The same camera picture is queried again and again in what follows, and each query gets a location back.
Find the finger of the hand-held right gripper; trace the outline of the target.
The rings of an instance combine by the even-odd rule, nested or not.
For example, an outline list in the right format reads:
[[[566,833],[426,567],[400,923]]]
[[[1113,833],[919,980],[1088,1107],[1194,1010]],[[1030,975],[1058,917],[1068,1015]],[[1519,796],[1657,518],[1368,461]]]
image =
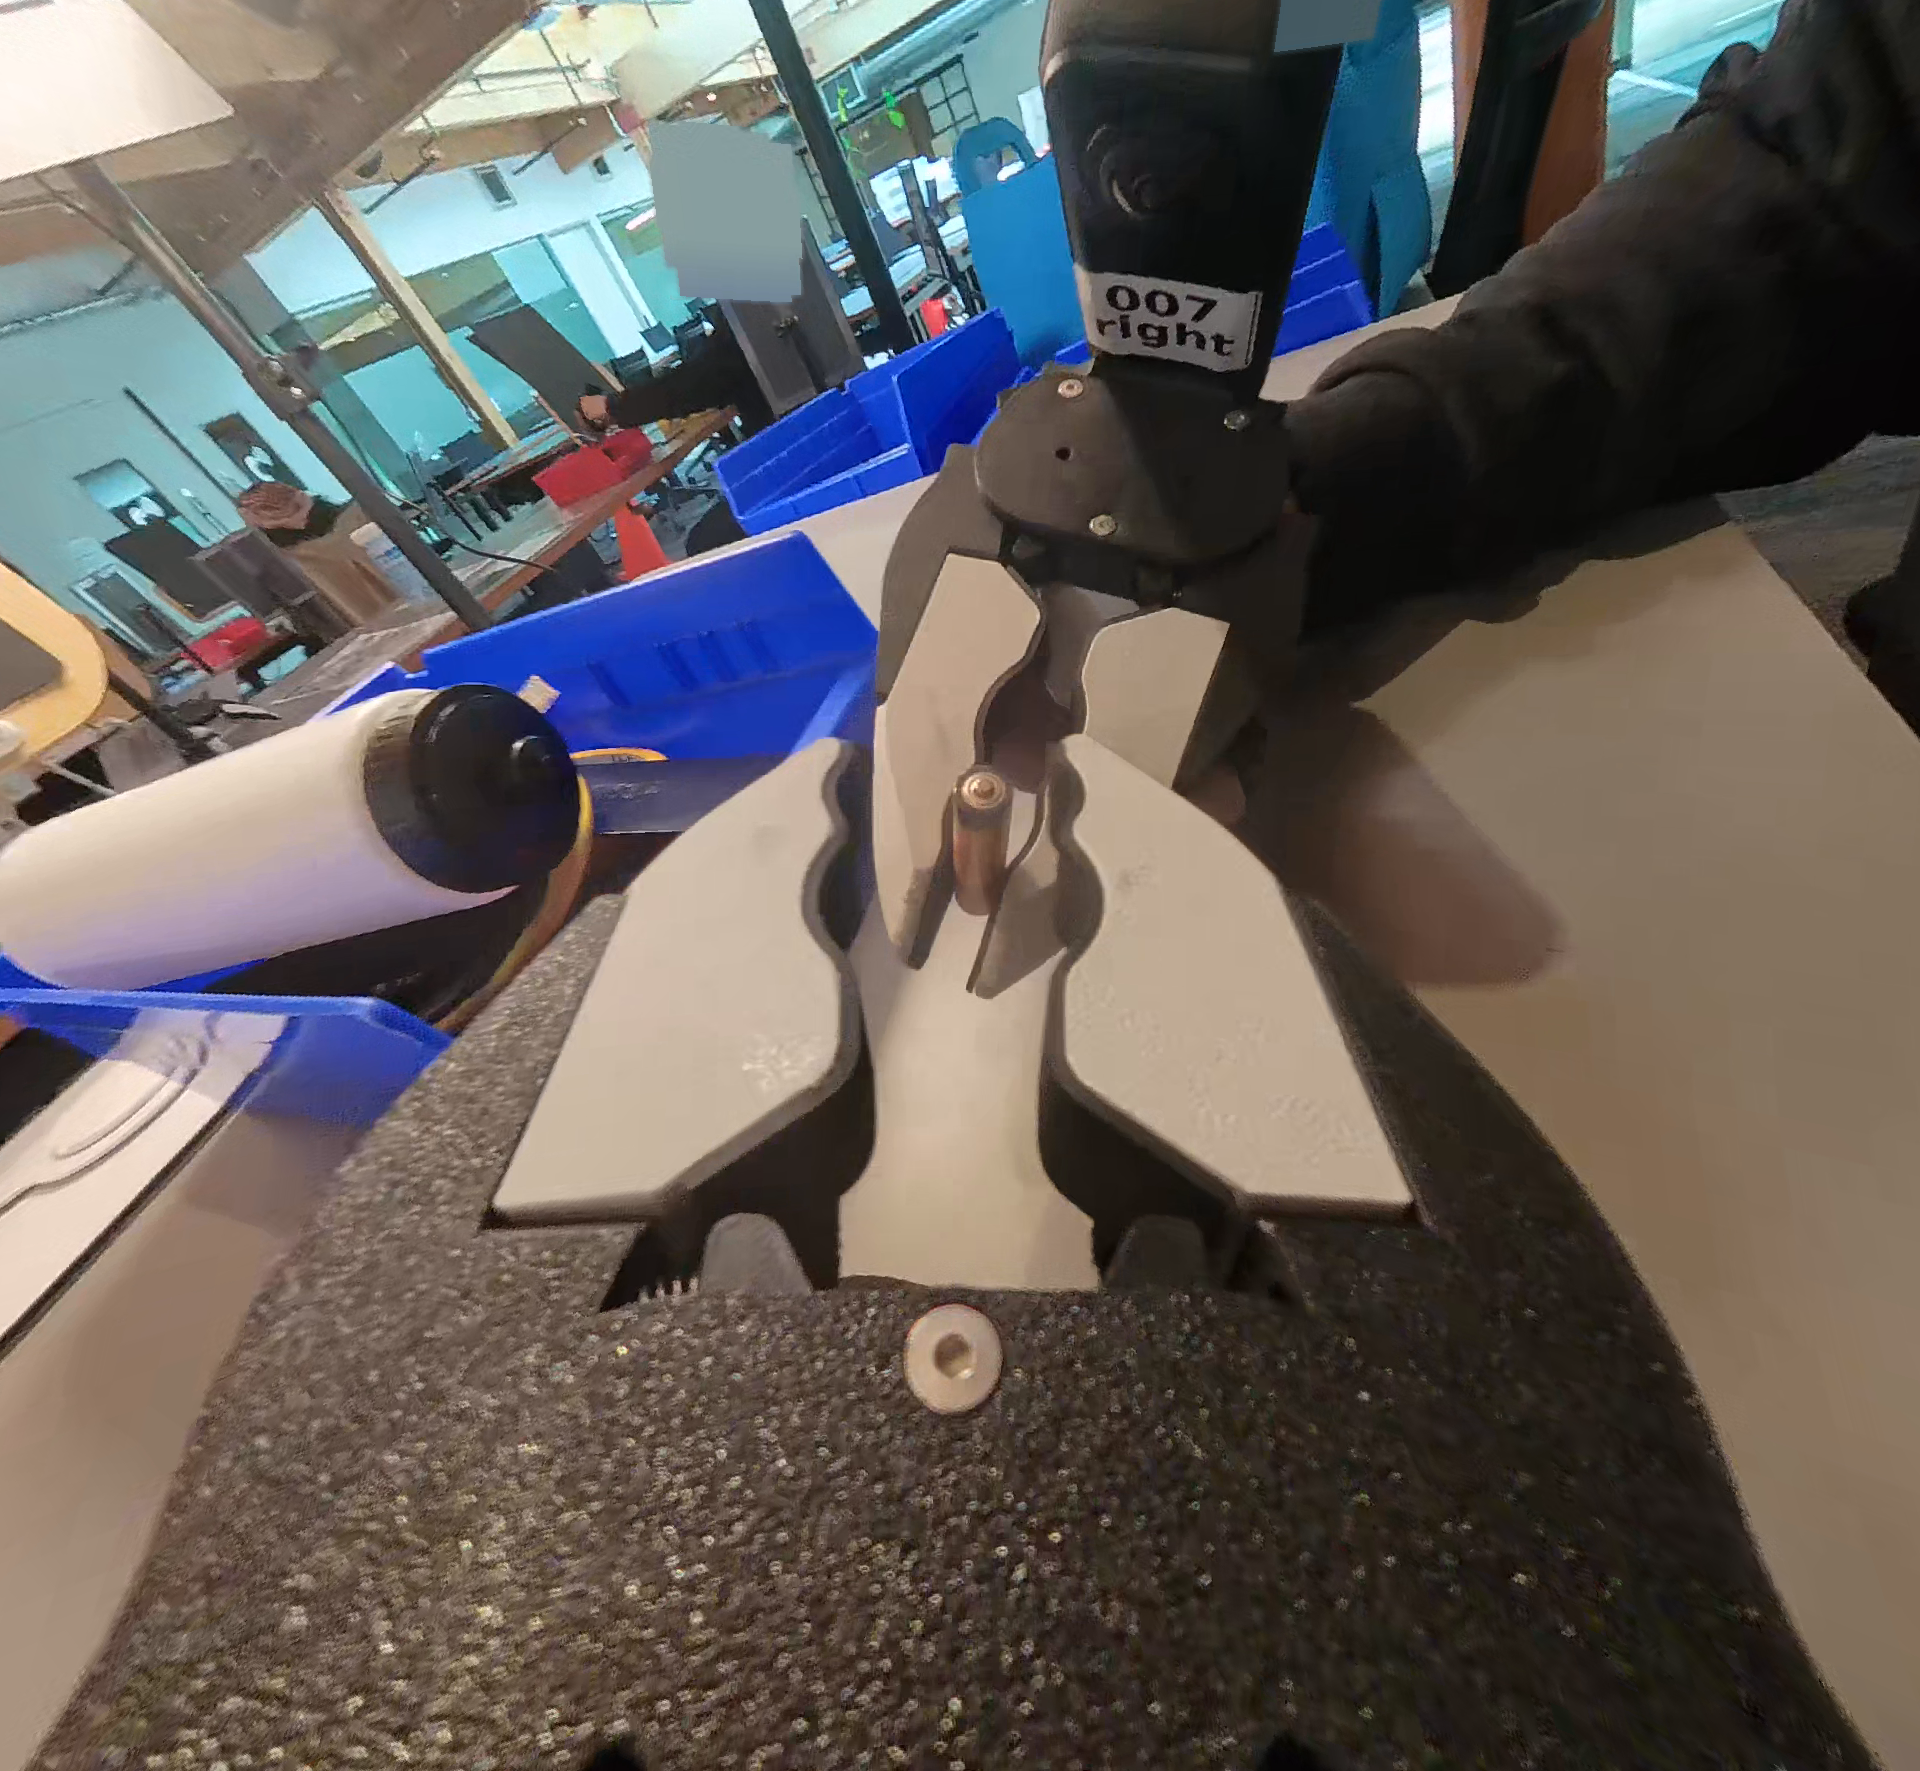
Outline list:
[[[1201,717],[1226,626],[1184,607],[1042,605],[1036,652],[987,717],[987,760],[1013,789],[1012,859],[985,919],[970,990],[987,1000],[1061,948],[1049,768],[1084,733],[1172,786]]]
[[[904,964],[924,961],[951,892],[949,803],[984,760],[1000,691],[1030,666],[1042,636],[1032,589],[992,558],[944,558],[874,734],[874,873],[877,908]]]

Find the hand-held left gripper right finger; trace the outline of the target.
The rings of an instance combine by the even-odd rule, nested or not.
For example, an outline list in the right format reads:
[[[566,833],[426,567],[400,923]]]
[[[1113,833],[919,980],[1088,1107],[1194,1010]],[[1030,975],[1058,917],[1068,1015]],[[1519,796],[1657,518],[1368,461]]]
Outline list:
[[[1142,1225],[1230,1278],[1262,1221],[1400,1226],[1414,1185],[1279,880],[1088,734],[1049,772],[1061,962],[1042,1167],[1116,1262]]]

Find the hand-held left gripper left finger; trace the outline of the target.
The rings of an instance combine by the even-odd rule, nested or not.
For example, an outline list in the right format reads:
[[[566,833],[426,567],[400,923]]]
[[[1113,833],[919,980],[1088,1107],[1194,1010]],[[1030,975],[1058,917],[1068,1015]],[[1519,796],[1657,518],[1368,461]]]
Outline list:
[[[509,1229],[629,1226],[651,1276],[725,1222],[838,1278],[840,1208],[875,1144],[850,962],[869,760],[825,738],[636,875],[494,1187]]]

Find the copper AA battery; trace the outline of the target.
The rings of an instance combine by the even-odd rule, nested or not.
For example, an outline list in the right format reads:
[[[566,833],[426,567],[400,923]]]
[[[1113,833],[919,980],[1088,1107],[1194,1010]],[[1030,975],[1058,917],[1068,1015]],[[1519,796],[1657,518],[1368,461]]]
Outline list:
[[[1013,789],[989,765],[974,765],[949,797],[952,896],[970,917],[992,917],[1010,866]]]

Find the blue plastic bin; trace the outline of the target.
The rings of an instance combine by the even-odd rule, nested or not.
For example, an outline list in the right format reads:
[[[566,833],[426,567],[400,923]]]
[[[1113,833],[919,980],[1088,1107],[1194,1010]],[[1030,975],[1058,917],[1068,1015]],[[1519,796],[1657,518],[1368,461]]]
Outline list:
[[[1331,223],[1309,225],[1283,301],[1278,350],[1319,344],[1376,322],[1376,305]]]
[[[1018,374],[989,310],[811,397],[718,459],[735,523],[754,536],[922,481],[975,442]]]
[[[869,734],[875,647],[826,558],[784,535],[426,650],[416,675],[382,668],[324,711],[410,686],[507,689],[548,721],[573,763],[588,751],[656,751],[658,763],[634,774],[636,808],[603,805],[618,808],[616,826],[678,833],[793,751]],[[4,1019],[94,1059],[151,1015],[280,1019],[268,1097],[370,1119],[448,1042],[419,1000],[391,1001],[374,958],[426,927],[429,970],[460,980],[481,950],[475,923],[512,917],[507,897],[145,990],[39,985],[4,958]]]

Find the person's right forearm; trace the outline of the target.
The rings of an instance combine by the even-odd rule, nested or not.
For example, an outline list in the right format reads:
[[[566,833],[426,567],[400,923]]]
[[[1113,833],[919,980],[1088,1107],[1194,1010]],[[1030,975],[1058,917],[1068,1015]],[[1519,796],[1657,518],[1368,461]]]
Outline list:
[[[1739,47],[1452,317],[1285,411],[1301,634],[1916,435],[1916,84]]]

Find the yellow rimmed disc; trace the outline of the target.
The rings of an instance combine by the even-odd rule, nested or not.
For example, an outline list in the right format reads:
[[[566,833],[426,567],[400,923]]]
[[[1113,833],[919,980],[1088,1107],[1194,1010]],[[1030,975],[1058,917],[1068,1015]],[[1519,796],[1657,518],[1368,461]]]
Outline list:
[[[560,862],[545,873],[535,890],[512,893],[506,900],[516,917],[512,934],[498,948],[469,955],[458,992],[429,1007],[425,1011],[426,1022],[446,1036],[458,1039],[540,958],[540,953],[558,939],[593,896],[631,887],[638,872],[676,841],[669,828],[616,826],[613,811],[618,808],[603,805],[593,792],[598,782],[593,765],[620,776],[636,774],[653,763],[658,763],[658,753],[642,748],[588,751],[575,759],[580,776],[575,792],[578,818]]]

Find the red plastic bin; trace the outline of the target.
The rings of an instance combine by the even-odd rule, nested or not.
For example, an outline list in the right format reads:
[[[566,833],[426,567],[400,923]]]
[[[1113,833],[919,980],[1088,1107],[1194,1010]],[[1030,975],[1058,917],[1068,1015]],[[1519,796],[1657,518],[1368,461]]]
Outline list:
[[[648,435],[613,429],[605,439],[557,455],[535,474],[535,486],[558,510],[575,510],[633,480],[653,459]]]

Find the wooden work table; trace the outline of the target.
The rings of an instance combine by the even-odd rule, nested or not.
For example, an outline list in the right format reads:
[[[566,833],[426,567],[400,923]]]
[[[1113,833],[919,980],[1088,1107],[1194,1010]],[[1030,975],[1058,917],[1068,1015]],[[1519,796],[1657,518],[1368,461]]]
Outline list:
[[[426,542],[490,607],[553,575],[591,588],[620,583],[612,512],[620,504],[644,510],[671,563],[684,558],[688,536],[718,504],[717,465],[736,439],[736,415],[721,411],[642,431],[653,442],[651,464],[575,510],[548,504],[535,486],[535,474],[608,432],[570,441],[550,431],[527,439],[485,465],[445,471],[404,512],[419,521]]]

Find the white bottle with black cap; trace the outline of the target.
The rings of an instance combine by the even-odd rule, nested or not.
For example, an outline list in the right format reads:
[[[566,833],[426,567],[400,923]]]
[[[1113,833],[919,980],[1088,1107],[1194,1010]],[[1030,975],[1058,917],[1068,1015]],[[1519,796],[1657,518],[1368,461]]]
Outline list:
[[[389,689],[29,828],[1,857],[4,958],[145,990],[481,909],[562,862],[583,803],[516,693]]]

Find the black flag board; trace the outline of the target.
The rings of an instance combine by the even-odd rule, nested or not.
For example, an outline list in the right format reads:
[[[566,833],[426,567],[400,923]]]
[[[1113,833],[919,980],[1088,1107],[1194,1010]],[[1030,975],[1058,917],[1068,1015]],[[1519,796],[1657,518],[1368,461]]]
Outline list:
[[[515,371],[540,403],[570,429],[581,426],[583,397],[623,392],[609,367],[590,358],[530,303],[516,303],[467,327],[471,342]]]

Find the white plastic tray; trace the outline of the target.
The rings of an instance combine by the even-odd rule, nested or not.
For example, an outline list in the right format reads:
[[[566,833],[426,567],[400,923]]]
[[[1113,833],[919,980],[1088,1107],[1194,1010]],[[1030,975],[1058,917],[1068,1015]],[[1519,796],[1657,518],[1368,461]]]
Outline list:
[[[1,1336],[14,1340],[252,1081],[268,1039],[167,1020],[94,1063],[1,1155]]]

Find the grey light stand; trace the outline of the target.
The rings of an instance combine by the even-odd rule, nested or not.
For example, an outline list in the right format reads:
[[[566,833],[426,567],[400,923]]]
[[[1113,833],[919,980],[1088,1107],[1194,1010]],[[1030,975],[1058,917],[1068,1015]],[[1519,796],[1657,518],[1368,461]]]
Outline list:
[[[191,270],[186,257],[147,218],[96,158],[66,166],[66,180],[89,223],[127,247],[162,286],[203,327],[229,358],[242,369],[252,392],[316,453],[401,558],[429,583],[469,634],[492,626],[490,609],[441,558],[318,415],[318,392],[290,355],[271,353],[245,321]]]

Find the black panel with wooden rim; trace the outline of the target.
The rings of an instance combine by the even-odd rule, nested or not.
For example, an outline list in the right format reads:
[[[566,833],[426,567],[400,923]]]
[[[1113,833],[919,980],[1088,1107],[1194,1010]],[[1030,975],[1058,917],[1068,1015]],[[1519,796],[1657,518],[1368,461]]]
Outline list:
[[[54,757],[107,698],[107,660],[88,626],[1,563],[1,772]]]

